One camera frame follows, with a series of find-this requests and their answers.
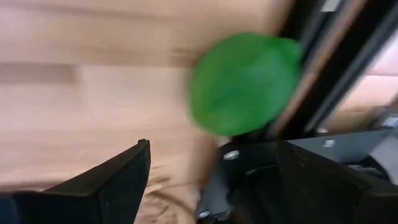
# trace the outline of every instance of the metal bolt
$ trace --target metal bolt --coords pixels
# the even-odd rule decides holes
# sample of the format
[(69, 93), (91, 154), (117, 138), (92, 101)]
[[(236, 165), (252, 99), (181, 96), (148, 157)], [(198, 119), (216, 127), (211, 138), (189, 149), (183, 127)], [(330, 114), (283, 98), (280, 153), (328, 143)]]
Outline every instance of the metal bolt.
[(233, 150), (233, 151), (231, 151), (229, 153), (226, 153), (224, 155), (224, 160), (233, 160), (233, 159), (238, 158), (238, 156), (239, 156), (239, 151), (238, 150)]
[(334, 139), (327, 139), (323, 142), (323, 147), (333, 147), (336, 144)]
[(199, 218), (206, 218), (210, 214), (209, 210), (204, 210), (199, 213)]

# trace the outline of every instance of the green ball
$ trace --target green ball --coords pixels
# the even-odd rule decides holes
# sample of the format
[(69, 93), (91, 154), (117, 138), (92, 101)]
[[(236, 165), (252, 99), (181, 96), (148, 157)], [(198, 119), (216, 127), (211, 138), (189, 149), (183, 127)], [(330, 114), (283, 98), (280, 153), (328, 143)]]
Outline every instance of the green ball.
[(299, 81), (301, 50), (290, 39), (245, 33), (209, 51), (190, 85), (193, 119), (213, 134), (235, 136), (274, 119)]

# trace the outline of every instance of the metal frame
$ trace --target metal frame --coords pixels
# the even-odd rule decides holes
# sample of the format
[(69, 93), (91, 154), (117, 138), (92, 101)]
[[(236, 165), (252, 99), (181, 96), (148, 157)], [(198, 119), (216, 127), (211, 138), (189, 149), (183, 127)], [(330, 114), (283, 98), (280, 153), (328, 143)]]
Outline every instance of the metal frame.
[[(295, 1), (292, 10), (287, 18), (286, 25), (281, 30), (279, 36), (290, 38), (300, 42), (303, 51), (302, 74), (313, 60), (315, 53), (320, 45), (327, 38), (328, 31), (333, 27), (336, 18), (342, 12), (347, 0), (338, 1), (334, 10), (324, 12), (323, 8), (330, 0), (308, 0)], [(274, 121), (265, 124), (264, 127), (249, 133), (234, 136), (234, 142), (264, 142), (269, 140), (272, 135)]]
[(398, 1), (368, 1), (280, 136), (285, 139), (313, 136), (397, 25)]
[[(320, 136), (296, 139), (287, 142), (340, 163), (359, 162), (394, 130), (367, 131), (362, 133)], [(198, 205), (197, 223), (211, 223), (211, 220), (225, 220), (233, 206), (229, 195), (239, 181), (257, 169), (274, 166), (277, 163), (276, 142), (235, 144), (220, 148), (214, 172), (205, 187)]]

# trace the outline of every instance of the wood grain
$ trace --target wood grain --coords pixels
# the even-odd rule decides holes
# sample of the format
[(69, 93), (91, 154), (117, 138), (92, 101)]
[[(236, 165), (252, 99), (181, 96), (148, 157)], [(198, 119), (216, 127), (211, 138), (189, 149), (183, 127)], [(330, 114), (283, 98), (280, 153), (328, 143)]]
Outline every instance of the wood grain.
[(0, 2), (0, 62), (192, 66), (241, 32), (273, 35), (291, 1)]
[[(0, 79), (0, 186), (66, 180), (141, 138), (151, 140), (156, 179), (206, 178), (216, 152), (212, 138), (190, 121), (188, 69), (85, 66), (68, 74), (73, 78), (21, 83), (21, 74), (18, 82), (15, 73), (6, 78), (10, 67), (0, 66), (7, 80)], [(33, 68), (53, 75), (65, 69)]]
[(167, 187), (159, 194), (147, 194), (142, 199), (135, 223), (196, 223), (194, 211), (199, 199), (198, 190), (195, 185), (184, 185)]

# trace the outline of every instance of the black metal bracket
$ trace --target black metal bracket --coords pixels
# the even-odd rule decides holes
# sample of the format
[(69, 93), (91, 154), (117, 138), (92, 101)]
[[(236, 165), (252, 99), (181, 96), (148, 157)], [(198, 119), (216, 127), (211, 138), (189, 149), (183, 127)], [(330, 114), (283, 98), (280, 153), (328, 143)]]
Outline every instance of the black metal bracket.
[[(387, 129), (295, 139), (288, 142), (336, 162), (352, 163), (365, 159), (384, 138), (392, 133), (394, 133), (392, 130)], [(230, 193), (247, 175), (255, 173), (257, 169), (276, 164), (275, 147), (276, 142), (260, 144), (231, 142), (222, 146), (215, 171), (198, 206), (197, 223), (227, 219), (233, 210), (229, 201)]]

